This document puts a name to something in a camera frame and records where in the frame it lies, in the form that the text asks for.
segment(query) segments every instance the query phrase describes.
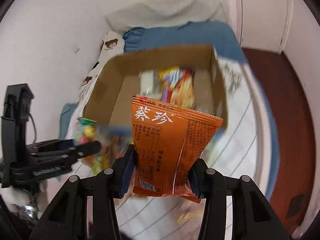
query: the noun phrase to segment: snack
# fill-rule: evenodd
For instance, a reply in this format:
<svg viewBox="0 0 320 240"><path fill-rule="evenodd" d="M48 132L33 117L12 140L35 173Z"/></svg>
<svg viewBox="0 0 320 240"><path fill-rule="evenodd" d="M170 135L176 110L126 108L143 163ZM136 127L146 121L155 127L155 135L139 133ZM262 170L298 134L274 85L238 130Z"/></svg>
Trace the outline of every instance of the snack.
<svg viewBox="0 0 320 240"><path fill-rule="evenodd" d="M78 140L78 144L85 144L85 143L88 143L90 142L90 139L86 136L81 136Z"/></svg>
<svg viewBox="0 0 320 240"><path fill-rule="evenodd" d="M222 119L144 96L132 99L132 130L137 165L133 192L145 196L180 195L199 202L188 172Z"/></svg>
<svg viewBox="0 0 320 240"><path fill-rule="evenodd" d="M96 129L93 126L88 125L83 129L83 134L90 140L94 140L96 137Z"/></svg>
<svg viewBox="0 0 320 240"><path fill-rule="evenodd" d="M193 75L191 69L180 69L176 66L159 71L159 81L162 83L161 101L193 109Z"/></svg>
<svg viewBox="0 0 320 240"><path fill-rule="evenodd" d="M82 136L83 136L83 132L76 132L76 134L73 137L74 142L78 142Z"/></svg>
<svg viewBox="0 0 320 240"><path fill-rule="evenodd" d="M121 127L96 126L96 140L101 143L101 150L95 155L83 158L83 162L92 168L94 175L112 167L115 159L124 155L130 144L131 130Z"/></svg>

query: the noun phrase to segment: blue bed sheet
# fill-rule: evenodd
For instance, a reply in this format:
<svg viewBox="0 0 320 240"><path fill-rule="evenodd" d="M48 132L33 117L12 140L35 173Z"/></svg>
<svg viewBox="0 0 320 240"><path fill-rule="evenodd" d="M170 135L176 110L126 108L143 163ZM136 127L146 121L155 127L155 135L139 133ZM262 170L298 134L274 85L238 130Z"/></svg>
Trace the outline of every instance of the blue bed sheet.
<svg viewBox="0 0 320 240"><path fill-rule="evenodd" d="M218 55L239 61L240 63L247 63L247 59L236 40L233 30L229 25L219 21L188 22L179 26L150 29L135 27L127 31L123 35L123 38L125 41L125 53L179 44L209 44L215 47ZM266 192L266 198L269 200L276 183L279 169L279 145L276 122L261 86L260 92L263 94L271 127L272 155Z"/></svg>
<svg viewBox="0 0 320 240"><path fill-rule="evenodd" d="M229 25L214 22L188 22L173 27L135 27L123 35L124 52L156 49L178 44L209 44L215 47L218 55L241 63L247 60Z"/></svg>

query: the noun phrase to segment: door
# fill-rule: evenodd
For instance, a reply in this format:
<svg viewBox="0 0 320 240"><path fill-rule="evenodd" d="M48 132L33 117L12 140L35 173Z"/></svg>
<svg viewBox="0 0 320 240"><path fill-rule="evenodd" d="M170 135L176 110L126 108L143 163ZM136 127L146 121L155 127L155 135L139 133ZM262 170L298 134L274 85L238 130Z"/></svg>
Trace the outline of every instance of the door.
<svg viewBox="0 0 320 240"><path fill-rule="evenodd" d="M280 52L288 0L242 0L241 46Z"/></svg>

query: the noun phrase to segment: cardboard box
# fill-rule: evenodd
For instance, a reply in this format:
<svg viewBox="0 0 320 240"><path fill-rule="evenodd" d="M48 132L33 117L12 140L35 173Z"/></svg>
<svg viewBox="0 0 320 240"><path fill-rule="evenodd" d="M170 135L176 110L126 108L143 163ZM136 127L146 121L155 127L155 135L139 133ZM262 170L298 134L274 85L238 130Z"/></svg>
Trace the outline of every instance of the cardboard box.
<svg viewBox="0 0 320 240"><path fill-rule="evenodd" d="M195 70L197 106L208 106L209 114L228 125L223 76L212 46L170 46L116 56L104 66L84 109L84 117L100 124L132 127L132 95L140 93L139 73L171 66Z"/></svg>

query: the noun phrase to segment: orange snack bag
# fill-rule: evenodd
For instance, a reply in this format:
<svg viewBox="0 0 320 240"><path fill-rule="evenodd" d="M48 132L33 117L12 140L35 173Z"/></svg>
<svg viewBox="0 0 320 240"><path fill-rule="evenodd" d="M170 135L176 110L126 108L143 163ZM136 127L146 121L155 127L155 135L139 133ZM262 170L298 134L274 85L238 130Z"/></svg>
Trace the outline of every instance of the orange snack bag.
<svg viewBox="0 0 320 240"><path fill-rule="evenodd" d="M188 185L188 172L223 120L138 95L131 106L137 152L133 192L199 202Z"/></svg>

